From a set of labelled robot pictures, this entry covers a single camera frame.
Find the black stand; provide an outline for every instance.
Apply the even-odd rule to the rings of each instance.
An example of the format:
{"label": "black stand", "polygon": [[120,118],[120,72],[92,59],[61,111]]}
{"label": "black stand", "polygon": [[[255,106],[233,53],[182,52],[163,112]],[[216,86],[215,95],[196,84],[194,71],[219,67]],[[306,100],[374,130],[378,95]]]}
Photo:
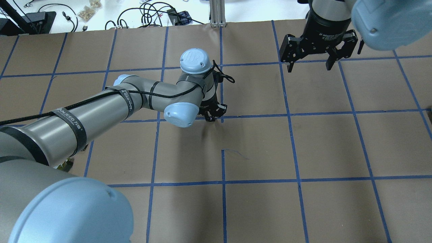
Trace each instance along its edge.
{"label": "black stand", "polygon": [[33,25],[26,18],[23,18],[17,11],[6,1],[0,0],[0,7],[9,15],[18,27],[27,34],[46,34],[49,33],[53,25],[56,12],[41,12],[41,13],[28,13],[27,16],[33,22]]}

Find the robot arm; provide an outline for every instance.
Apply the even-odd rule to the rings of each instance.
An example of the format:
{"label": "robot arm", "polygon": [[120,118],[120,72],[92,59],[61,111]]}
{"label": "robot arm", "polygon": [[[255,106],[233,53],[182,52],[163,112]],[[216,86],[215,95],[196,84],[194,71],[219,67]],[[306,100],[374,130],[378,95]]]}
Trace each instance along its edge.
{"label": "robot arm", "polygon": [[[287,34],[280,47],[280,61],[288,72],[309,54],[328,53],[330,70],[335,61],[351,57],[358,37],[348,30],[353,22],[364,43],[375,50],[394,50],[409,45],[432,29],[432,0],[299,0],[310,11],[300,37]],[[341,49],[337,46],[344,42]]]}

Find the blue mark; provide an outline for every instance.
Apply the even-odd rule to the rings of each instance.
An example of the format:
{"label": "blue mark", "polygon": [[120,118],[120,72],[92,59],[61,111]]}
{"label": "blue mark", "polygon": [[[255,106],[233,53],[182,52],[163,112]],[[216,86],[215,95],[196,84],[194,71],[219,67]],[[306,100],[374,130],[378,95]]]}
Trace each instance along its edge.
{"label": "blue mark", "polygon": [[429,137],[432,140],[432,132],[431,132],[431,129],[429,127],[428,120],[426,119],[425,115],[422,112],[422,108],[420,107],[420,103],[419,103],[416,95],[414,94],[414,90],[413,90],[413,88],[412,88],[412,86],[411,86],[411,84],[410,84],[410,82],[408,80],[407,75],[405,74],[405,71],[402,68],[402,64],[400,63],[400,60],[399,60],[399,57],[396,54],[396,51],[393,50],[393,54],[396,57],[396,61],[397,61],[397,64],[399,65],[400,71],[402,72],[403,78],[405,79],[405,82],[407,83],[407,86],[410,89],[411,95],[413,96],[414,102],[416,103],[416,106],[417,106],[417,109],[418,109],[417,111],[420,112],[420,116],[422,117],[423,123],[426,126],[426,130],[428,131]]}
{"label": "blue mark", "polygon": [[55,78],[55,76],[54,76],[55,71],[57,70],[58,62],[60,61],[61,53],[63,52],[64,44],[66,43],[66,38],[67,38],[67,33],[64,34],[63,43],[61,44],[60,52],[57,56],[57,61],[55,62],[54,70],[53,70],[53,73],[51,74],[51,79],[50,79],[50,82],[48,83],[48,88],[47,88],[47,91],[45,93],[45,97],[44,97],[44,101],[42,102],[41,109],[39,110],[39,114],[42,114],[42,112],[44,110],[45,102],[47,101],[47,97],[48,97],[48,93],[50,92],[51,84],[53,83],[53,79]]}
{"label": "blue mark", "polygon": [[90,143],[89,155],[87,156],[86,168],[84,169],[84,177],[87,177],[87,173],[89,171],[90,159],[92,158],[92,152],[93,152],[93,144],[94,141]]}
{"label": "blue mark", "polygon": [[362,144],[362,149],[363,149],[363,153],[364,153],[364,156],[365,156],[366,165],[367,165],[368,170],[369,170],[369,176],[370,176],[370,178],[371,178],[372,187],[373,187],[373,189],[374,189],[375,199],[376,199],[376,201],[377,201],[378,210],[379,210],[379,213],[380,213],[380,216],[381,216],[381,220],[382,220],[382,224],[383,224],[383,227],[384,227],[385,236],[386,236],[386,238],[387,238],[387,242],[391,243],[390,234],[389,234],[389,232],[388,232],[388,228],[387,228],[387,222],[386,222],[386,220],[385,220],[384,212],[383,212],[383,210],[382,210],[381,201],[380,201],[380,199],[379,199],[378,190],[377,190],[377,187],[376,187],[376,184],[375,184],[375,180],[374,180],[374,175],[373,175],[373,173],[372,173],[371,164],[370,164],[370,162],[369,162],[368,153],[367,153],[367,151],[366,151],[365,142],[364,142],[364,140],[363,140],[362,131],[360,130],[359,121],[358,121],[358,119],[357,119],[356,110],[354,109],[353,100],[352,100],[352,98],[351,98],[351,94],[350,94],[349,89],[348,89],[348,84],[347,84],[347,82],[346,82],[346,78],[345,78],[345,74],[344,74],[344,72],[343,72],[342,64],[341,64],[340,62],[338,62],[338,65],[339,65],[339,69],[340,69],[340,74],[342,75],[343,84],[344,84],[344,86],[345,86],[345,90],[346,90],[346,93],[347,93],[347,95],[348,95],[349,104],[351,105],[351,109],[352,109],[353,116],[354,116],[354,121],[356,122],[357,132],[358,132],[358,134],[359,134],[360,142],[361,142],[361,144]]}
{"label": "blue mark", "polygon": [[109,67],[111,66],[112,53],[114,52],[114,45],[115,45],[115,39],[116,39],[116,37],[117,37],[117,30],[114,30],[114,38],[112,40],[112,45],[111,45],[111,51],[110,51],[110,54],[109,54],[107,70],[105,70],[105,78],[104,78],[104,83],[102,85],[102,90],[104,90],[105,87],[106,87],[106,85],[107,85],[107,78],[108,78],[108,73],[109,73]]}
{"label": "blue mark", "polygon": [[[272,27],[273,27],[273,34],[274,34],[274,39],[275,39],[275,43],[276,43],[276,51],[277,51],[277,58],[278,60],[280,60],[280,55],[279,55],[279,43],[277,41],[277,34],[276,34],[276,28],[274,26],[274,21],[271,21]],[[292,154],[294,157],[294,166],[295,166],[295,176],[297,179],[297,184],[298,184],[298,191],[299,191],[299,200],[300,200],[300,210],[301,210],[301,214],[302,214],[302,221],[303,221],[303,231],[305,233],[305,242],[309,243],[309,235],[308,235],[308,227],[306,224],[306,215],[305,215],[305,206],[303,203],[303,193],[302,193],[302,181],[300,178],[300,172],[299,172],[299,164],[297,161],[297,153],[295,150],[295,142],[294,142],[294,135],[292,132],[292,123],[291,123],[291,115],[289,112],[289,106],[288,106],[288,99],[287,99],[287,95],[286,95],[286,89],[285,89],[285,79],[283,76],[283,70],[282,70],[282,63],[279,63],[279,70],[280,70],[280,77],[282,80],[282,91],[283,91],[283,96],[284,96],[284,100],[285,100],[285,107],[286,107],[286,113],[288,114],[288,127],[289,127],[289,137],[291,139],[291,146],[292,146]]]}
{"label": "blue mark", "polygon": [[9,56],[7,57],[3,70],[1,71],[0,79],[3,77],[3,74],[6,71],[6,67],[9,64],[10,58],[12,57],[13,50],[15,50],[16,44],[18,43],[18,39],[19,39],[19,35],[16,36],[15,42],[13,43],[12,49],[10,50]]}

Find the grid square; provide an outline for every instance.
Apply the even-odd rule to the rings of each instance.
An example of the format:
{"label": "grid square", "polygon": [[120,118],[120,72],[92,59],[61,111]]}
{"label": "grid square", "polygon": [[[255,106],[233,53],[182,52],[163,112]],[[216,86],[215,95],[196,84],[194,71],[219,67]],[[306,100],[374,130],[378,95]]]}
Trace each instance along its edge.
{"label": "grid square", "polygon": [[189,128],[161,122],[155,182],[222,179],[221,124],[197,120]]}
{"label": "grid square", "polygon": [[432,58],[400,59],[421,108],[432,106]]}
{"label": "grid square", "polygon": [[375,181],[393,242],[432,238],[432,179]]}
{"label": "grid square", "polygon": [[155,187],[149,242],[223,242],[222,185]]}
{"label": "grid square", "polygon": [[149,214],[150,187],[118,187],[130,202],[133,212],[133,234],[130,241],[145,243],[147,238],[147,216]]}
{"label": "grid square", "polygon": [[286,117],[225,119],[226,180],[295,179]]}
{"label": "grid square", "polygon": [[293,116],[301,178],[369,176],[353,115]]}
{"label": "grid square", "polygon": [[165,32],[166,27],[118,30],[110,70],[162,67]]}
{"label": "grid square", "polygon": [[[107,86],[112,86],[114,81],[118,78],[118,76],[122,74],[129,75],[137,75],[141,78],[146,78],[154,81],[161,80],[161,71],[160,70],[146,70],[146,71],[129,71],[129,72],[110,72],[107,76]],[[152,120],[157,119],[158,112],[155,110],[150,110],[146,108],[142,108],[141,110],[135,112],[126,120]]]}
{"label": "grid square", "polygon": [[222,28],[224,64],[277,62],[275,45],[269,21],[228,24]]}
{"label": "grid square", "polygon": [[[51,76],[2,78],[0,120],[39,114]],[[31,121],[17,124],[29,124]]]}
{"label": "grid square", "polygon": [[432,55],[432,32],[421,38],[420,40],[407,46],[400,46],[396,49],[398,56],[423,56]]}
{"label": "grid square", "polygon": [[114,31],[69,33],[57,73],[106,70]]}
{"label": "grid square", "polygon": [[20,35],[4,75],[51,74],[57,62],[64,35],[64,33]]}
{"label": "grid square", "polygon": [[101,92],[104,77],[102,73],[54,76],[44,112],[72,105]]}
{"label": "grid square", "polygon": [[387,242],[371,181],[302,183],[309,242]]}
{"label": "grid square", "polygon": [[9,58],[9,54],[12,51],[16,38],[16,36],[0,37],[0,46],[2,47],[2,51],[0,52],[0,75],[3,71],[4,65],[6,65],[6,61]]}
{"label": "grid square", "polygon": [[155,136],[155,122],[120,123],[95,140],[87,176],[105,184],[150,183]]}
{"label": "grid square", "polygon": [[417,108],[396,60],[341,64],[357,111]]}
{"label": "grid square", "polygon": [[226,185],[228,242],[304,242],[297,183]]}
{"label": "grid square", "polygon": [[374,176],[432,174],[432,141],[418,112],[357,117]]}
{"label": "grid square", "polygon": [[207,52],[210,61],[220,60],[219,28],[210,24],[193,26],[172,26],[168,32],[165,67],[179,67],[181,54],[191,48]]}
{"label": "grid square", "polygon": [[299,63],[292,73],[284,68],[283,75],[289,112],[351,111],[337,67],[327,71],[322,63]]}
{"label": "grid square", "polygon": [[224,67],[235,83],[224,83],[226,115],[286,114],[279,65]]}

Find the black tape band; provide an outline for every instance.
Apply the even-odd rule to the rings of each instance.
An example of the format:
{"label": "black tape band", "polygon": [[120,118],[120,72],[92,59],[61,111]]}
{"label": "black tape band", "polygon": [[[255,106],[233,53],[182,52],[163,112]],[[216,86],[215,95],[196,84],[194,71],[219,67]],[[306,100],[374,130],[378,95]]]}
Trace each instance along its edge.
{"label": "black tape band", "polygon": [[[156,85],[157,85],[158,83],[160,83],[160,81],[156,81],[156,82],[153,84],[152,88],[150,89],[150,93],[153,93],[153,91],[155,90],[155,87],[156,87]],[[153,105],[152,105],[152,97],[153,97],[152,95],[149,95],[149,107],[150,107],[150,109],[154,110],[154,109],[153,109]]]}
{"label": "black tape band", "polygon": [[[132,85],[133,87],[135,87],[135,89],[137,89],[138,91],[141,91],[141,90],[138,89],[138,87],[137,87],[135,84],[133,84],[133,83],[128,83],[128,82],[124,82],[124,83],[130,84],[130,85]],[[143,95],[143,94],[140,94],[140,95],[141,95],[141,106],[142,106],[142,105],[144,105],[144,95]]]}
{"label": "black tape band", "polygon": [[25,133],[12,127],[1,127],[0,132],[3,132],[19,141],[32,154],[36,162],[49,166],[48,160],[44,152],[42,152],[42,149]]}
{"label": "black tape band", "polygon": [[123,99],[126,101],[126,104],[127,104],[128,114],[127,114],[126,119],[128,119],[133,114],[133,112],[135,111],[135,104],[133,103],[133,99],[130,96],[129,91],[123,87],[120,87],[120,86],[108,86],[108,87],[105,87],[105,89],[106,90],[118,90],[120,92],[121,97],[123,97]]}
{"label": "black tape band", "polygon": [[73,154],[70,156],[74,156],[78,151],[81,151],[87,144],[87,133],[84,129],[83,124],[81,121],[70,111],[66,110],[65,108],[58,108],[52,111],[56,116],[58,116],[60,119],[65,121],[70,128],[72,129],[73,133],[76,137],[76,149],[73,152]]}
{"label": "black tape band", "polygon": [[18,157],[18,156],[3,156],[3,157],[0,157],[0,163],[6,162],[6,161],[11,161],[11,160],[25,160],[25,158]]}

